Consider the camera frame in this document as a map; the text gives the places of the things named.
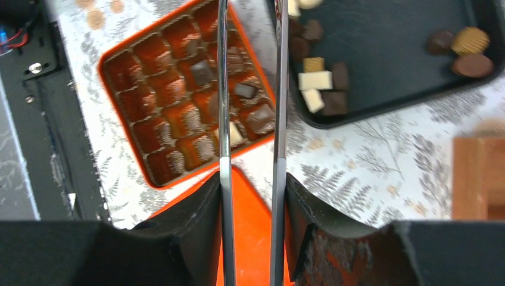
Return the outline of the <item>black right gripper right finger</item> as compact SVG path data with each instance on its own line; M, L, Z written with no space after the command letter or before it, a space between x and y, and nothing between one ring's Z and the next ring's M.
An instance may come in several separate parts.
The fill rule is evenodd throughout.
M295 285L418 285L396 224L361 223L290 173L285 214L288 273Z

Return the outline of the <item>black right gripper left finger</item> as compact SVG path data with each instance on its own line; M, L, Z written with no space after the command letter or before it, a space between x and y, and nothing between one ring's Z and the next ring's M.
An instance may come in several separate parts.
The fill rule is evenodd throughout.
M132 232L142 248L142 285L215 285L221 243L219 173Z

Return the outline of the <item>metal tongs white handle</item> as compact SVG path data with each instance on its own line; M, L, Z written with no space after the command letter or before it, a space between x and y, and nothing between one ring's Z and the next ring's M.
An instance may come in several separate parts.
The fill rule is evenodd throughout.
M229 84L227 70L228 2L219 1L217 12L217 73L219 99L219 175L222 190L223 264L225 285L236 284L231 175ZM272 236L270 285L284 284L286 126L288 99L288 1L275 2L276 13L276 120L272 186Z

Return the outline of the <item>white chocolate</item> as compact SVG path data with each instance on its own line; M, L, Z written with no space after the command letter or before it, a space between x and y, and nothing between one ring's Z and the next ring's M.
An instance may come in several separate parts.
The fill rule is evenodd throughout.
M218 147L220 147L219 128L214 128L214 130L211 133L216 137ZM243 138L237 125L233 121L229 122L229 140L231 149L234 149L245 142L245 139Z

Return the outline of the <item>orange chocolate box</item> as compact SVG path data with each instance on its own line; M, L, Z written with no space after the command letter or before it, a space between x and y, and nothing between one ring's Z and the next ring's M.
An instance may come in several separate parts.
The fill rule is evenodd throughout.
M217 1L190 1L107 51L104 84L147 183L163 189L219 163ZM234 156L273 138L275 96L234 7L227 23L230 121L245 142ZM233 88L258 88L251 100Z

